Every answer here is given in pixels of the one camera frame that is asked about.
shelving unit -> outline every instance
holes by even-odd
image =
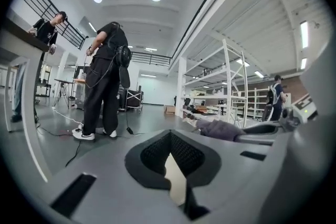
[[[262,118],[262,113],[265,109],[265,106],[266,106],[266,97],[267,97],[267,92],[269,91],[269,87],[268,88],[265,88],[265,89],[257,89],[257,88],[254,88],[254,90],[249,90],[248,91],[248,94],[249,93],[252,93],[253,95],[248,95],[247,94],[247,105],[249,104],[253,104],[254,107],[253,108],[247,108],[247,110],[252,110],[253,113],[247,113],[247,116],[248,117],[252,117],[254,120],[257,119],[257,118]],[[239,93],[241,95],[245,95],[245,91],[239,91]],[[237,91],[233,91],[232,92],[232,95],[235,95],[235,94],[238,94]]]
[[[223,45],[218,48],[217,50],[215,50],[212,54],[210,54],[209,56],[205,57],[202,61],[198,62],[197,64],[195,64],[192,68],[188,69],[186,72],[183,73],[184,78],[186,79],[186,76],[191,76],[190,72],[193,71],[195,68],[199,67],[199,65],[204,65],[205,62],[207,60],[210,60],[211,57],[215,56],[218,58],[218,55],[220,52],[224,51],[224,57],[223,57],[223,64],[222,66],[212,69],[210,74],[207,74],[203,77],[197,77],[197,78],[193,78],[192,80],[182,84],[182,88],[181,90],[181,94],[180,97],[181,99],[185,99],[185,98],[190,98],[190,99],[203,99],[203,100],[207,100],[207,99],[215,99],[215,100],[226,100],[226,108],[224,109],[225,115],[220,115],[219,112],[220,110],[217,109],[218,114],[216,116],[203,116],[200,114],[194,114],[191,113],[189,110],[183,109],[181,108],[182,112],[188,113],[188,114],[192,114],[196,119],[203,119],[203,120],[210,120],[212,121],[213,119],[220,119],[223,121],[227,121],[227,122],[231,122],[235,120],[235,118],[233,117],[233,113],[232,110],[238,110],[238,108],[235,108],[232,106],[232,104],[239,100],[239,102],[241,104],[244,105],[244,114],[243,114],[243,126],[246,125],[246,116],[247,116],[247,98],[246,97],[239,97],[236,95],[232,94],[231,88],[232,88],[232,80],[236,77],[242,77],[244,78],[244,89],[247,91],[247,76],[246,76],[246,65],[245,65],[245,57],[244,57],[244,53],[242,51],[237,51],[236,49],[232,48],[231,46],[229,46],[226,43],[226,40],[223,39]],[[228,52],[230,51],[230,53],[234,54],[234,57],[239,57],[242,61],[242,65],[238,68],[238,70],[232,70],[230,68],[230,59],[229,59],[229,54]],[[185,92],[185,87],[190,87],[191,85],[194,85],[196,87],[200,87],[197,86],[200,84],[200,82],[204,82],[206,80],[206,83],[211,83],[210,81],[213,81],[213,84],[218,84],[218,81],[221,82],[226,82],[227,85],[227,94],[224,94],[224,89],[222,94],[212,94],[212,95],[202,95],[202,96],[192,96],[192,95],[183,95],[183,92]]]

white cable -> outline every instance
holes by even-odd
[[[82,124],[81,122],[79,122],[79,121],[75,121],[74,119],[68,118],[67,116],[64,116],[63,114],[59,113],[59,112],[55,109],[54,106],[52,106],[51,108],[52,108],[52,110],[55,111],[57,114],[60,114],[61,116],[65,117],[66,119],[71,120],[71,121],[74,121],[74,122],[77,122],[77,123],[79,123],[80,125],[84,126],[84,124]]]

backpack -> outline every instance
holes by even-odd
[[[267,104],[275,105],[278,102],[279,97],[277,96],[277,90],[275,89],[277,85],[279,84],[275,83],[274,85],[272,85],[267,92]]]

person in black clothing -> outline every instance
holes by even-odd
[[[273,87],[275,86],[278,102],[275,105],[273,105],[273,114],[272,114],[271,121],[278,121],[282,113],[282,103],[286,102],[286,96],[283,93],[284,91],[281,86],[281,76],[276,75],[274,77],[274,81],[275,83],[272,86]]]
[[[116,138],[118,126],[119,68],[115,64],[115,50],[128,45],[124,31],[116,22],[111,22],[97,31],[97,37],[87,50],[90,56],[99,47],[86,75],[84,126],[72,131],[78,140],[93,141],[102,101],[104,134]]]
[[[33,25],[28,32],[34,35],[37,39],[42,41],[43,43],[49,45],[49,53],[54,54],[56,50],[56,39],[57,39],[57,30],[56,25],[59,25],[67,20],[67,14],[65,12],[58,13],[55,18],[48,21],[43,18],[38,20],[36,24]],[[37,73],[36,73],[36,82],[35,82],[35,89],[34,89],[34,99],[36,94],[37,82],[40,75],[40,70],[43,64],[45,53],[43,52],[40,58],[40,62],[38,65]],[[15,96],[14,96],[14,111],[13,116],[11,118],[12,122],[18,122],[22,120],[21,116],[21,98],[22,98],[22,84],[23,84],[23,76],[25,73],[26,65],[20,65],[17,71],[16,76],[16,89],[15,89]],[[37,114],[34,108],[34,116],[35,116],[35,123],[37,122]]]

gray cloth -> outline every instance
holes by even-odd
[[[234,141],[235,137],[238,135],[246,135],[242,129],[224,121],[214,120],[213,122],[209,122],[198,120],[196,122],[196,127],[200,129],[201,134],[204,136],[227,141]]]

